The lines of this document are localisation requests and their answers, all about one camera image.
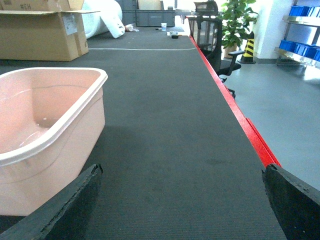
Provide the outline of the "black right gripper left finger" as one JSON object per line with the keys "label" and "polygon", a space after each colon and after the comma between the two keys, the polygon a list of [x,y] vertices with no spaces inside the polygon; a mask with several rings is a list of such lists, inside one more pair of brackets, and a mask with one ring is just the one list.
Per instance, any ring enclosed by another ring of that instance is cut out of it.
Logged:
{"label": "black right gripper left finger", "polygon": [[93,164],[34,212],[0,234],[2,240],[85,240],[101,188]]}

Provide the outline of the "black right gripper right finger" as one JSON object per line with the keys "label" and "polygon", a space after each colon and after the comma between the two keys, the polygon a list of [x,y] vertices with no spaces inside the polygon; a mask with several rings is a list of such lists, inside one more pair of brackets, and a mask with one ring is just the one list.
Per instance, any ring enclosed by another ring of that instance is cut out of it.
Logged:
{"label": "black right gripper right finger", "polygon": [[320,191],[277,164],[269,164],[262,181],[277,221],[288,240],[320,238]]}

